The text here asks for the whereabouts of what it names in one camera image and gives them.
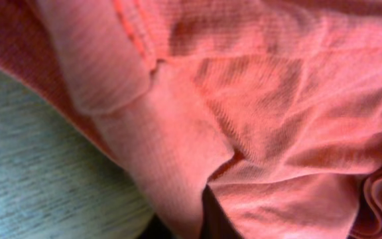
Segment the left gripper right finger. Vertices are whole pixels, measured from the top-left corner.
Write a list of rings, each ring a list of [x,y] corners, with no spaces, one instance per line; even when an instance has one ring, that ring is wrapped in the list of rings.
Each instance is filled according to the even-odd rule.
[[[242,239],[208,185],[203,191],[202,202],[204,220],[200,239]]]

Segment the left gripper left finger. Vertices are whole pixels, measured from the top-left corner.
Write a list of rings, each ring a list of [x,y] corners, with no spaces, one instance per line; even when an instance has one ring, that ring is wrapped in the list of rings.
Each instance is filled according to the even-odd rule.
[[[137,239],[176,239],[176,236],[154,215]]]

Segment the red printed t-shirt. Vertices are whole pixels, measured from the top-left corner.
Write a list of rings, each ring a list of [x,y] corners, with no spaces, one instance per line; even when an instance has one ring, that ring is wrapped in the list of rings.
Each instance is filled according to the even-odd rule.
[[[199,238],[382,238],[382,1],[0,1],[0,69]]]

